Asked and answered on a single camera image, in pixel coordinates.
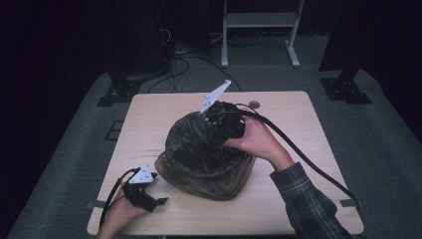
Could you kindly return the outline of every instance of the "plaid shirt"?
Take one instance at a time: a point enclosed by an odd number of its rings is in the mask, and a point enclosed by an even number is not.
[[[335,218],[334,203],[314,187],[299,162],[270,176],[299,238],[352,238]]]

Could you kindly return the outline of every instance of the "black wire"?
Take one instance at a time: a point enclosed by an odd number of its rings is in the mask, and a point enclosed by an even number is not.
[[[363,235],[356,235],[357,237],[363,238],[363,239],[368,239],[367,237],[363,236]]]
[[[168,80],[168,79],[178,77],[178,76],[180,76],[180,75],[184,74],[185,72],[187,72],[187,70],[189,69],[189,63],[188,63],[186,60],[181,59],[181,58],[174,58],[174,59],[175,59],[175,60],[180,60],[180,61],[182,61],[182,62],[186,63],[186,69],[184,69],[181,73],[178,73],[178,74],[176,74],[176,75],[171,75],[171,77],[167,77],[167,78],[161,79],[160,81],[156,82],[154,85],[152,85],[152,86],[148,89],[148,91],[146,92],[147,94],[149,94],[149,93],[151,92],[151,90],[152,90],[155,86],[157,86],[158,84],[160,84],[160,83],[162,83],[162,82],[164,82],[164,81],[166,81],[166,80]]]
[[[207,62],[207,63],[209,63],[209,64],[213,65],[213,66],[214,66],[214,67],[216,67],[218,70],[220,70],[222,73],[224,73],[227,77],[229,77],[229,78],[230,78],[230,80],[232,80],[232,81],[236,84],[236,86],[238,87],[238,89],[239,89],[239,91],[240,91],[240,92],[243,92],[243,91],[242,91],[242,88],[240,87],[240,85],[236,82],[236,80],[235,80],[232,76],[230,76],[228,73],[226,73],[225,71],[223,71],[223,69],[221,69],[219,66],[217,66],[215,63],[211,62],[210,60],[207,60],[207,59],[205,59],[205,58],[200,58],[200,57],[183,57],[183,58],[199,59],[199,60],[205,61],[205,62]]]
[[[246,108],[248,108],[249,110],[253,111],[255,114],[259,115],[259,113],[258,113],[257,111],[255,111],[255,109],[251,108],[251,107],[250,107],[250,106],[248,106],[248,105],[238,103],[238,104],[235,104],[235,106],[242,106],[242,107],[246,107]]]
[[[100,227],[102,227],[102,226],[103,226],[103,223],[104,223],[104,222],[105,222],[105,220],[106,220],[106,214],[107,214],[107,212],[108,212],[108,210],[109,210],[109,208],[110,208],[110,203],[111,203],[111,200],[112,200],[112,198],[114,197],[114,194],[115,194],[115,192],[117,191],[117,189],[118,189],[118,187],[120,186],[120,184],[121,184],[121,182],[123,181],[123,179],[127,176],[127,174],[128,174],[128,173],[130,173],[130,172],[136,173],[136,172],[138,172],[138,171],[140,171],[140,168],[133,168],[133,169],[131,169],[131,170],[128,170],[127,172],[125,172],[125,173],[123,174],[123,176],[122,176],[122,177],[120,177],[120,178],[119,178],[119,179],[115,182],[114,187],[112,188],[112,190],[111,190],[110,194],[108,195],[108,198],[107,198],[107,200],[106,200],[106,202],[105,202],[105,207],[103,208],[102,217],[101,217],[101,219],[100,219]]]
[[[260,120],[264,122],[266,125],[268,125],[270,128],[272,128],[297,154],[298,156],[304,160],[315,172],[317,172],[319,175],[321,175],[323,178],[334,184],[336,187],[338,187],[341,191],[343,191],[347,196],[349,196],[356,205],[356,210],[359,212],[360,210],[360,204],[357,198],[349,191],[347,188],[345,188],[343,185],[341,185],[339,182],[337,182],[334,178],[326,174],[324,171],[322,171],[319,167],[317,167],[287,136],[285,133],[282,132],[281,129],[279,129],[275,124],[273,124],[269,119],[262,117],[261,115],[254,114],[251,112],[246,111],[236,111],[236,112],[221,112],[218,113],[217,116],[226,115],[226,114],[240,114],[242,116],[247,116],[251,118],[255,118],[257,120]]]

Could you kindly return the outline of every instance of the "person's left hand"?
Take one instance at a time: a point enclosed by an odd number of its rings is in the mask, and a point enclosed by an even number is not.
[[[148,211],[134,207],[127,198],[124,197],[123,189],[124,182],[120,185],[117,195],[111,202],[112,206],[108,210],[103,226],[97,234],[98,239],[113,238],[118,231],[126,226],[134,218],[148,213]]]

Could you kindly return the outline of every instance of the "metal shelf frame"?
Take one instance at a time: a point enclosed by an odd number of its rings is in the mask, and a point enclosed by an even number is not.
[[[300,0],[296,12],[276,12],[276,13],[228,13],[227,0],[224,0],[223,14],[223,45],[221,48],[221,66],[229,67],[229,57],[227,49],[227,30],[229,28],[265,28],[265,27],[292,27],[292,33],[289,40],[285,41],[286,48],[292,60],[294,68],[301,64],[296,55],[293,44],[298,33],[299,23],[301,21],[302,10],[305,0]]]

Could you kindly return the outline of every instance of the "white shelf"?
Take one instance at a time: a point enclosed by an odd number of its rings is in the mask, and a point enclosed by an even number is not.
[[[295,12],[228,13],[227,28],[293,27]]]

